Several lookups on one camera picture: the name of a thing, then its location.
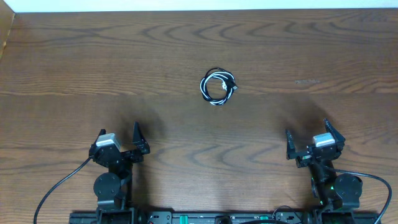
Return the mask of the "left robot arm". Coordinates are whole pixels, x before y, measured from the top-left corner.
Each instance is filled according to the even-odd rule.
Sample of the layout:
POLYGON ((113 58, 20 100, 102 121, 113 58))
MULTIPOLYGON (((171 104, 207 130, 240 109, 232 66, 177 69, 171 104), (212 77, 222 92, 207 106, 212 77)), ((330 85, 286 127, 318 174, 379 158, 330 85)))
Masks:
POLYGON ((120 151, 121 143, 114 133, 99 132, 89 150, 92 160, 107 168, 95 180, 93 191, 97 196, 96 223, 146 223, 147 215, 131 203, 132 166, 142 162, 150 153, 139 123, 134 123, 130 151, 120 151))

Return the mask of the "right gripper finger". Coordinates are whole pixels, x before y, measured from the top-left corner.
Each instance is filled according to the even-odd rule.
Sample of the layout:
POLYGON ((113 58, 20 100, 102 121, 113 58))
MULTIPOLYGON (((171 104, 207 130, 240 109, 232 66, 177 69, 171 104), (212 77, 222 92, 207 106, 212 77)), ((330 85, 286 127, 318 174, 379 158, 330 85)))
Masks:
POLYGON ((296 158, 296 148, 294 144, 294 139, 288 129, 285 130, 287 149, 286 149, 286 159, 291 160, 296 158))
POLYGON ((335 140, 335 142, 336 142, 337 144, 344 143, 344 142, 346 141, 346 139, 344 138, 344 136, 343 136, 342 134, 340 134, 340 133, 332 126, 332 124, 329 122, 328 119, 325 118, 323 121, 324 121, 324 124, 325 124, 325 129, 326 129, 326 131, 329 132, 329 133, 333 136, 333 138, 334 138, 334 140, 335 140))

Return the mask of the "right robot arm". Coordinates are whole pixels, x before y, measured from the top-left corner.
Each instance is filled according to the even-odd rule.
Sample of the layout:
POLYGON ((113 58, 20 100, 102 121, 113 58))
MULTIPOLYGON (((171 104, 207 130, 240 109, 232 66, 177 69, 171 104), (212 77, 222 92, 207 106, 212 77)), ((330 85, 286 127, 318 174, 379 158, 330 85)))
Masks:
POLYGON ((339 158, 346 139, 327 120, 326 132, 313 137, 313 143, 297 151, 294 139, 285 131, 287 140, 286 159, 294 159, 298 168, 309 168, 314 197, 320 206, 305 212, 303 223, 355 223, 353 210, 359 208, 363 181, 341 172, 337 174, 333 161, 339 158))

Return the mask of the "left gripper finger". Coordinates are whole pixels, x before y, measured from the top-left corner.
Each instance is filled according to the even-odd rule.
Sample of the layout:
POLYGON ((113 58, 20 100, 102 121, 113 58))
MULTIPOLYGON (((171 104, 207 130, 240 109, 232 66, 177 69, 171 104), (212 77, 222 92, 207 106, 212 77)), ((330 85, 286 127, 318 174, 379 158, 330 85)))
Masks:
POLYGON ((106 144, 106 130, 101 129, 96 140, 94 141, 93 145, 94 146, 103 146, 106 144))
POLYGON ((150 146, 143 136, 139 123, 137 121, 134 122, 132 143, 137 147, 138 150, 140 150, 141 154, 150 153, 150 146))

